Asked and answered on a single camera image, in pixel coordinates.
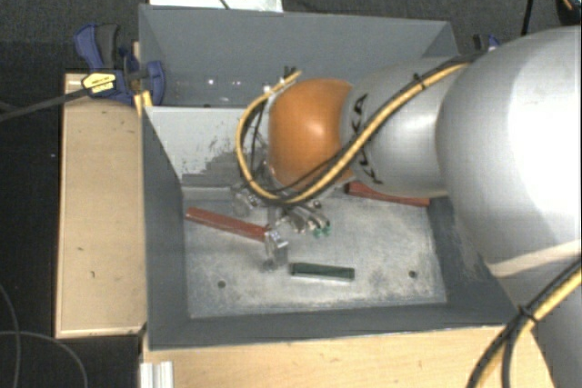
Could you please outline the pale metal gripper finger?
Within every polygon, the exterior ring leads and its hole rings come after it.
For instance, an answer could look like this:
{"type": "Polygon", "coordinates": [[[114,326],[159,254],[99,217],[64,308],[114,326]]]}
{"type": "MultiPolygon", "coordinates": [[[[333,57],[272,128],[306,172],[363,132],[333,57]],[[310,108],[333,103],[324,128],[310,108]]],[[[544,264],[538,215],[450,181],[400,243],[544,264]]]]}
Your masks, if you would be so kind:
{"type": "Polygon", "coordinates": [[[257,208],[257,198],[246,188],[232,193],[232,208],[236,216],[249,216],[257,208]]]}
{"type": "Polygon", "coordinates": [[[273,229],[267,230],[264,235],[266,259],[263,268],[267,272],[273,272],[288,264],[288,241],[273,229]]]}

